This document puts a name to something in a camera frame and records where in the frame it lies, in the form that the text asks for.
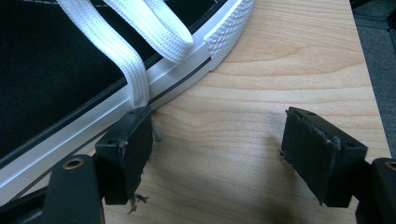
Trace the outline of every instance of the wooden surface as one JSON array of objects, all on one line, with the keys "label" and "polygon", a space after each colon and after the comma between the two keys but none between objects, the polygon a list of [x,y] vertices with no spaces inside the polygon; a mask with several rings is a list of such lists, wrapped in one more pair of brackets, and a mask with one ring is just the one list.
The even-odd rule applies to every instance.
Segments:
[{"label": "wooden surface", "polygon": [[356,223],[320,206],[278,156],[285,109],[332,122],[389,157],[347,0],[256,0],[232,52],[199,83],[154,113],[155,144],[129,206],[105,206],[107,223]]}]

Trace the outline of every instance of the black canvas shoe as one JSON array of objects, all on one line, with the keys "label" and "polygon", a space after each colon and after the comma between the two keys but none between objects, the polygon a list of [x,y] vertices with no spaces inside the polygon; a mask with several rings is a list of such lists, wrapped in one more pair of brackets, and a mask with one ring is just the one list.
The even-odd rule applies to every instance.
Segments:
[{"label": "black canvas shoe", "polygon": [[[92,5],[79,12],[65,6],[67,1],[0,2],[0,205],[24,193],[60,159],[93,149],[94,140],[134,106],[155,109],[215,69],[241,35],[253,5],[253,0],[164,1],[191,37],[151,43],[156,36],[142,37],[149,27],[135,28],[139,33],[131,26],[134,17],[120,5],[125,1],[70,1]],[[150,2],[157,4],[141,0],[153,18],[172,34],[183,33]],[[92,28],[97,21],[87,21],[85,9],[97,12],[95,18],[122,44],[113,46],[114,38],[97,34],[102,28]],[[183,41],[185,46],[170,48]],[[138,53],[134,60],[123,54],[123,46]],[[131,60],[140,65],[131,66]],[[141,64],[145,75],[125,74],[142,72]]]}]

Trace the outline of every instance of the brass grommet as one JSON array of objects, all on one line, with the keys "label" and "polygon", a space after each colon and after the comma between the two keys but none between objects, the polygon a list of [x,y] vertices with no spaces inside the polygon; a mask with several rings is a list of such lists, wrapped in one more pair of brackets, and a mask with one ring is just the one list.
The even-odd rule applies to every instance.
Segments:
[{"label": "brass grommet", "polygon": [[385,165],[387,165],[390,170],[396,171],[396,161],[386,161]]},{"label": "brass grommet", "polygon": [[65,170],[73,170],[82,164],[84,164],[84,160],[82,158],[73,158],[70,161],[65,162],[63,168]]}]

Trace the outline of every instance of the shoe sole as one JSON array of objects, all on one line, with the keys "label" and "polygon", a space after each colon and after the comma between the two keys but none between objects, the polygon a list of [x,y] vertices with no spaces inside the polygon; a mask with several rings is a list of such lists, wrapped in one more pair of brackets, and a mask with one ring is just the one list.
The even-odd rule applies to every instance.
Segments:
[{"label": "shoe sole", "polygon": [[[253,0],[227,1],[194,33],[195,47],[183,63],[162,59],[150,67],[149,104],[153,109],[181,94],[221,63],[244,30],[252,6]],[[20,197],[67,155],[88,153],[106,129],[129,110],[124,87],[1,169],[0,205]]]}]

